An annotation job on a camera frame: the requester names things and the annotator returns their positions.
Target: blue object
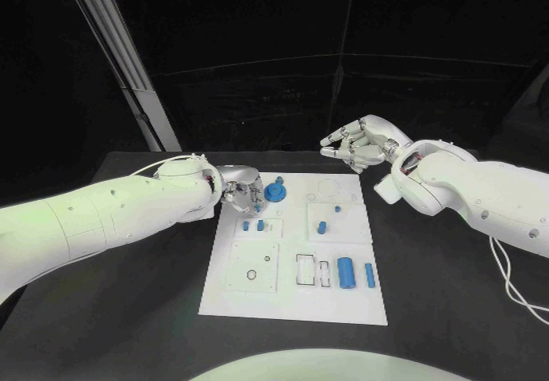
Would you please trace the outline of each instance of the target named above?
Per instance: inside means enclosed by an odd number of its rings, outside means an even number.
[[[340,288],[354,288],[354,270],[351,269],[351,259],[345,256],[337,259],[337,271],[340,274]]]
[[[283,179],[278,176],[276,181],[265,187],[265,198],[270,202],[279,202],[285,198]]]
[[[321,221],[318,223],[318,234],[324,234],[325,233],[325,222]]]
[[[366,264],[366,279],[368,280],[368,288],[374,288],[374,269],[371,264]]]

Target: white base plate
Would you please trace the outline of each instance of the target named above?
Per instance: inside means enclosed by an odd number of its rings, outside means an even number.
[[[386,325],[357,175],[263,172],[265,186],[276,176],[283,178],[285,199],[268,202],[255,217],[270,222],[272,231],[258,232],[256,220],[223,205],[198,314]],[[324,235],[317,233],[319,218],[328,220]],[[249,221],[247,232],[242,230],[243,221]],[[245,260],[234,244],[246,246]],[[296,285],[296,254],[314,255],[314,286]],[[265,256],[275,257],[272,263],[263,261]],[[354,266],[357,286],[350,290],[341,289],[338,282],[337,258],[343,256],[351,258]],[[319,261],[330,264],[330,287],[319,285]],[[366,263],[374,269],[374,288],[367,287]],[[253,266],[260,272],[249,280],[246,272],[255,270]]]

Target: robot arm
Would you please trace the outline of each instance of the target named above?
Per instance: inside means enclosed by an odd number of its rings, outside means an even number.
[[[0,304],[64,264],[138,241],[175,222],[211,217],[219,199],[240,212],[260,210],[255,168],[214,167],[203,156],[177,156],[155,164],[162,165],[152,178],[138,171],[0,209]]]
[[[389,161],[390,174],[374,186],[387,203],[403,198],[422,214],[453,209],[472,229],[549,257],[549,175],[500,162],[478,162],[452,144],[409,140],[374,115],[360,118],[319,142],[324,156],[361,173]]]

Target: black table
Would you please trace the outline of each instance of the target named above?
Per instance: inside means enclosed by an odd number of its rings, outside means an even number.
[[[108,155],[95,181],[172,153]],[[213,165],[350,173],[315,152],[213,152]],[[458,214],[384,204],[361,174],[389,326],[198,316],[217,218],[177,224],[34,281],[0,332],[0,379],[188,379],[242,357],[289,348],[384,353],[471,379],[544,379],[549,327],[502,289],[488,240]],[[508,248],[513,280],[549,304],[549,259]]]

